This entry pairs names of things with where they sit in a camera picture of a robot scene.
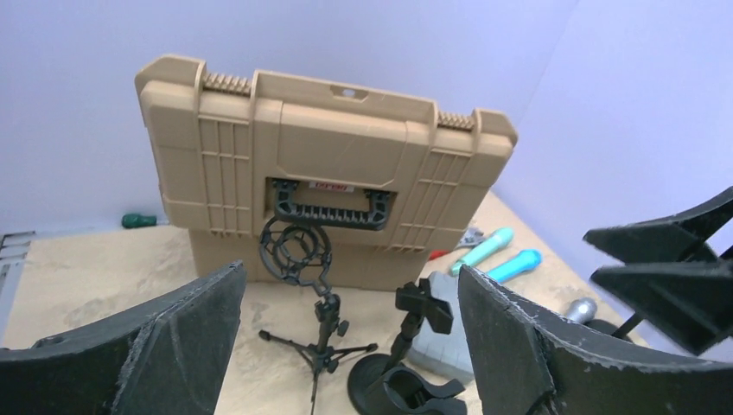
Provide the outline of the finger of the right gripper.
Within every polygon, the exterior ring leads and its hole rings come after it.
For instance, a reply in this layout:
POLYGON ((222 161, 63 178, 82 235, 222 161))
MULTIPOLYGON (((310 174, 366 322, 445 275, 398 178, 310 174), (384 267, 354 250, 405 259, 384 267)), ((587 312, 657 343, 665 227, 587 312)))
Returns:
POLYGON ((732 188, 681 213, 624 226, 591 229, 583 240, 624 264, 713 262, 708 239, 732 219, 732 188))
POLYGON ((732 336, 732 262, 604 266, 590 277, 690 354, 732 336))

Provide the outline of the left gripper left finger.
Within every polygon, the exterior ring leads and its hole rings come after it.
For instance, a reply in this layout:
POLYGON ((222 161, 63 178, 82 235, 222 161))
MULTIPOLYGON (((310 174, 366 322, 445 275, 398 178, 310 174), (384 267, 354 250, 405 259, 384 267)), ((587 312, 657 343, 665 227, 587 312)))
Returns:
POLYGON ((212 414, 240 325, 241 262, 1 352, 4 414, 212 414))

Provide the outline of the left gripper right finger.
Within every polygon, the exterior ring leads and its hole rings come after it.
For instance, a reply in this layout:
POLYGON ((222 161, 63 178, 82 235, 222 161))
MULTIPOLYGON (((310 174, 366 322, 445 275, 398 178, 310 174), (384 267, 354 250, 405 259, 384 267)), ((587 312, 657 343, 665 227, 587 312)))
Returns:
POLYGON ((729 363, 645 348, 465 266, 458 297, 486 414, 729 414, 729 363))

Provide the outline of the silver grey microphone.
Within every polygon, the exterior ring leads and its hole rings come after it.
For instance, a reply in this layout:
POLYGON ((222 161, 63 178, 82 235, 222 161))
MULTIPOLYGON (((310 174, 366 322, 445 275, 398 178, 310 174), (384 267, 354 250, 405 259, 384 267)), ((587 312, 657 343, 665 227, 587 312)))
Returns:
POLYGON ((598 306, 593 298, 580 297, 568 305, 564 316, 572 322, 587 324, 595 319, 597 311, 598 306))

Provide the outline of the blue microphone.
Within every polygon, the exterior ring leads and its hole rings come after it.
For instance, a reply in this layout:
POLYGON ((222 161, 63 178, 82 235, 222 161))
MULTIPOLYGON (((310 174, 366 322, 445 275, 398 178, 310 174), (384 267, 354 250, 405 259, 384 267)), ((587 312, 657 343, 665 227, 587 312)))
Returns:
POLYGON ((488 278, 498 283, 505 283, 523 273, 535 270, 543 261, 540 251, 525 249, 514 257, 486 272, 488 278))

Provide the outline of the black round-base stand with clip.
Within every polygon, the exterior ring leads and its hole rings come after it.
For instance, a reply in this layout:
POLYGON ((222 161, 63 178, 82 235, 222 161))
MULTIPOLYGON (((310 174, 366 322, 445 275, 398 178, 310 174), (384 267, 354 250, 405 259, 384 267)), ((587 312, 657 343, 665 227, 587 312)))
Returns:
POLYGON ((395 367, 367 387, 360 414, 466 415, 467 404, 458 398, 464 391, 458 380, 433 384, 408 367, 395 367))

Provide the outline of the mint green microphone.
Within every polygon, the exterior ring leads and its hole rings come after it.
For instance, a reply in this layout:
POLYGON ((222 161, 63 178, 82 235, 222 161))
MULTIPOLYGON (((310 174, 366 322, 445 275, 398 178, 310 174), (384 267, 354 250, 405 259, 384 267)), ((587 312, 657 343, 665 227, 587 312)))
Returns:
POLYGON ((476 266, 494 253, 504 249, 513 240, 514 230, 510 227, 501 227, 493 231, 487 238, 473 249, 462 255, 449 269, 452 277, 457 277, 463 265, 476 266))

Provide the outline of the black tripod shock-mount stand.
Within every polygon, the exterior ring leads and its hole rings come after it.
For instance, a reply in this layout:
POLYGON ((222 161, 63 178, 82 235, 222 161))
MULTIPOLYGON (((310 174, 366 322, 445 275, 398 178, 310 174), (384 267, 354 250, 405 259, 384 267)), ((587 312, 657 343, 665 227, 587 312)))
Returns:
POLYGON ((317 225, 288 223, 278 228, 280 220, 268 220, 259 237, 259 256, 265 269, 281 282, 301 288, 311 288, 319 297, 314 305, 319 323, 316 343, 300 344, 267 330, 259 337, 266 342, 277 342, 294 348, 308 363, 312 373, 311 409, 316 409, 316 397, 321 373, 334 373, 340 360, 353 353, 372 353, 376 343, 351 348, 334 348, 329 344, 332 335, 343 337, 349 321, 341 319, 341 297, 333 292, 327 275, 332 265, 332 244, 325 230, 317 225))

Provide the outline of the grey flat plastic case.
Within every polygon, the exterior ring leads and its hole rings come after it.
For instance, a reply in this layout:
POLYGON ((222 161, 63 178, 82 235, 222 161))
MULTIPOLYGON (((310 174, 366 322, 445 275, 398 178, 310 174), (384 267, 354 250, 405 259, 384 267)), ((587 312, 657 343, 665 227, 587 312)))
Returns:
POLYGON ((449 334, 438 334, 427 322, 414 338, 406 359, 414 366, 467 385, 475 379, 458 299, 458 280, 441 271, 433 271, 430 281, 433 297, 447 301, 453 313, 449 334))

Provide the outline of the tan hard plastic case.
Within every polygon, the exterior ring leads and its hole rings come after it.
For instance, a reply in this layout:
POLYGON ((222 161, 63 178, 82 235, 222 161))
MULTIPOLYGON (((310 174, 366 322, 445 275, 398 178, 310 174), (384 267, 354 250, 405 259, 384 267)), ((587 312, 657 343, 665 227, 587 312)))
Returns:
POLYGON ((164 55, 134 79, 169 222, 206 276, 241 261, 268 281, 266 227, 321 225, 328 281, 391 291, 456 246, 518 142, 509 119, 284 73, 211 73, 164 55))

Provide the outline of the red-handled adjustable wrench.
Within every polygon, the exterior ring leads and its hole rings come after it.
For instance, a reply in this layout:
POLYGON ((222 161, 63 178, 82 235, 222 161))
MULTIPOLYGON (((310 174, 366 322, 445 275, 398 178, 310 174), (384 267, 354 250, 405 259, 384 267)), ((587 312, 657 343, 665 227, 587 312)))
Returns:
POLYGON ((464 232, 463 236, 459 239, 456 246, 450 250, 435 250, 430 253, 430 256, 428 257, 428 260, 434 260, 441 258, 442 256, 445 256, 451 252, 468 248, 473 249, 474 247, 478 246, 481 242, 483 242, 487 237, 484 235, 484 232, 481 231, 477 227, 469 227, 464 232))

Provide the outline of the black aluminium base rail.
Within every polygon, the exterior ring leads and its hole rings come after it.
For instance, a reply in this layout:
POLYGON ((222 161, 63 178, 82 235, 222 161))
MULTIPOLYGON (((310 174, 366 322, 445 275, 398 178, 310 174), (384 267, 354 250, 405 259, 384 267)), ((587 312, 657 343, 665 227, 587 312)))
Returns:
POLYGON ((35 237, 35 232, 1 235, 1 342, 8 328, 17 287, 35 237))

